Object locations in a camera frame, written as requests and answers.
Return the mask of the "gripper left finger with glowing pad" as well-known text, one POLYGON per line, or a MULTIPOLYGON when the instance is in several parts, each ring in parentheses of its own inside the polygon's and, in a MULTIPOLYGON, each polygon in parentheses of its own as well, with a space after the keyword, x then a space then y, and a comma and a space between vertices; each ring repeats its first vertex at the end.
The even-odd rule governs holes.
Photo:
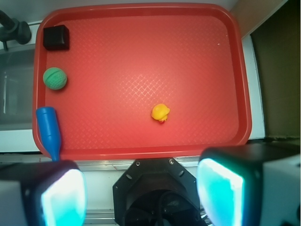
POLYGON ((82 226, 87 185, 73 161, 15 163, 0 168, 2 226, 82 226))

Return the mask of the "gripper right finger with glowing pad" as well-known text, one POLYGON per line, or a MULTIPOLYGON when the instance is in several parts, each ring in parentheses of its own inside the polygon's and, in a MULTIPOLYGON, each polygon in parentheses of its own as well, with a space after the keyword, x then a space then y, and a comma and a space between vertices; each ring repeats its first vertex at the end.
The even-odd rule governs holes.
POLYGON ((200 156, 196 180, 200 203, 215 226, 301 223, 298 145, 210 147, 200 156))

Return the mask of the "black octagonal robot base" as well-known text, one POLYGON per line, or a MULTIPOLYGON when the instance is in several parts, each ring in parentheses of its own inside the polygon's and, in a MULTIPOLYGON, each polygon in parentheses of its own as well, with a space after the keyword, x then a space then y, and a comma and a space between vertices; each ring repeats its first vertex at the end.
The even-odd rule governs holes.
POLYGON ((196 178, 173 158, 137 159, 112 186, 120 226, 205 226, 196 178))

